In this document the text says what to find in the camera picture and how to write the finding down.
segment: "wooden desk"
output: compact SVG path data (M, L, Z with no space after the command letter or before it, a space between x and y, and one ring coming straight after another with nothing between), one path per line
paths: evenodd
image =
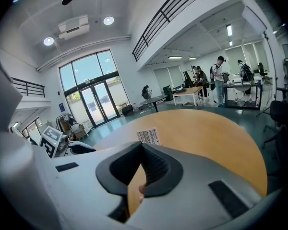
M162 146L210 158L243 177L262 195L267 191L263 157L256 143L231 120L199 110L171 110L138 118L113 131L96 150L138 141L136 132L156 127ZM146 182L140 166L128 186L130 214L139 207L138 186Z
M196 99L195 99L195 94L196 94L196 93L198 94L198 99L200 100L200 93L199 93L199 91L200 91L202 88L203 88L202 86L193 87L193 88L187 88L187 91L185 91L185 92L173 94L175 105L177 105L177 104L176 104L176 100L175 100L175 96L192 95L192 96L193 96L193 101L194 101L194 106L197 106Z

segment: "air conditioner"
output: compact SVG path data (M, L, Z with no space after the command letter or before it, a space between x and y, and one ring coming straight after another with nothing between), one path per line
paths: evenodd
M65 40L88 33L90 31L87 15L82 15L66 20L60 23L58 27L61 32L59 38L64 38Z

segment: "black rectangular slot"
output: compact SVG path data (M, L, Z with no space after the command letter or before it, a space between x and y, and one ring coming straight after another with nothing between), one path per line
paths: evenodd
M221 202L225 210L236 218L246 211L247 206L231 191L223 181L215 181L209 184L209 187Z
M58 172L62 172L62 171L70 170L70 169L75 168L77 166L79 166L79 165L77 163L73 162L73 163L67 163L64 165L56 166L56 169Z

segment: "black metal railing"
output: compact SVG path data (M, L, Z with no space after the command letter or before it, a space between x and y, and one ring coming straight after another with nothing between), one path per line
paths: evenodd
M42 95L45 97L45 92L44 92L44 85L24 81L21 79L13 79L13 84L14 86L18 89L20 93L22 93L25 96L40 96Z
M158 34L186 7L195 0L167 0L155 14L140 40L136 44L132 54L136 61L142 56L151 42Z

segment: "barcode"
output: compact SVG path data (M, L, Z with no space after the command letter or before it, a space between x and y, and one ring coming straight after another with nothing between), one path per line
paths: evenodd
M156 128L137 132L140 142L161 145Z

